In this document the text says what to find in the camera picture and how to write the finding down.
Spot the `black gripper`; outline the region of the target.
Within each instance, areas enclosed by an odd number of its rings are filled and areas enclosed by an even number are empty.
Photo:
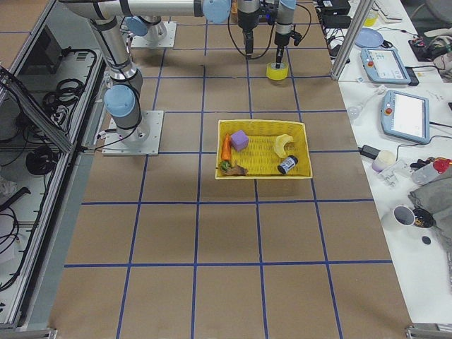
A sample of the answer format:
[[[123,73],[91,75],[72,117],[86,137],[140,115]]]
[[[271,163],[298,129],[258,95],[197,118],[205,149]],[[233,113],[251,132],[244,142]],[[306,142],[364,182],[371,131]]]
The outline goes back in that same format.
[[[259,0],[237,1],[237,19],[239,27],[243,30],[246,55],[254,53],[254,34],[252,31],[258,25],[260,12],[261,3]]]
[[[277,32],[275,34],[274,42],[275,42],[275,45],[277,46],[275,67],[277,69],[279,69],[281,67],[281,64],[283,62],[284,49],[290,43],[290,39],[291,39],[290,32],[287,34],[282,34],[282,33]]]

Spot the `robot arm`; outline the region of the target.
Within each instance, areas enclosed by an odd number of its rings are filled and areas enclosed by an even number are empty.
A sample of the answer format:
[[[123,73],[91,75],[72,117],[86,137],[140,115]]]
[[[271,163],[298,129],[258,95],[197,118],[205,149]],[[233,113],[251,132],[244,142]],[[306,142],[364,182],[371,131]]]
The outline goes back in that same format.
[[[134,149],[150,135],[143,121],[140,94],[143,77],[127,50],[118,16],[193,16],[222,23],[229,16],[231,1],[63,1],[71,12],[86,18],[109,66],[112,87],[104,96],[105,107],[116,124],[116,141]]]
[[[290,39],[294,39],[294,44],[297,46],[301,40],[302,35],[293,28],[293,18],[296,9],[296,1],[235,1],[237,12],[237,23],[242,29],[244,40],[244,52],[241,51],[230,30],[230,20],[232,17],[233,1],[204,1],[203,14],[206,20],[212,23],[221,23],[226,20],[226,13],[229,14],[227,19],[227,29],[230,39],[236,50],[246,59],[259,59],[265,55],[271,44],[271,37],[273,29],[276,27],[274,43],[277,47],[276,57],[273,63],[267,66],[267,77],[272,78],[269,74],[271,71],[287,71],[287,66],[283,62],[283,54],[285,47],[288,46]],[[225,6],[230,5],[230,9],[226,10]],[[267,24],[272,26],[270,38],[266,50],[258,56],[253,56],[254,53],[254,28],[259,24],[260,19],[266,19]],[[128,30],[135,36],[145,37],[152,25],[161,24],[160,17],[155,20],[145,19],[144,16],[132,16],[131,14],[125,17]]]

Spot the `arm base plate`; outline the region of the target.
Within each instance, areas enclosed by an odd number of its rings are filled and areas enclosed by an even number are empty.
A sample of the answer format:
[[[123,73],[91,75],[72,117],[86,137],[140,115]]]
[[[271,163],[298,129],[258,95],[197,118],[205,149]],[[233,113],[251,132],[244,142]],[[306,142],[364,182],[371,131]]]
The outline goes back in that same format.
[[[173,48],[177,31],[174,21],[160,21],[156,25],[142,24],[131,30],[132,49]]]
[[[164,112],[162,110],[142,110],[141,123],[131,136],[120,141],[121,136],[128,135],[122,129],[119,129],[119,133],[115,131],[107,134],[105,139],[107,146],[101,149],[102,153],[108,156],[158,155],[163,119]]]

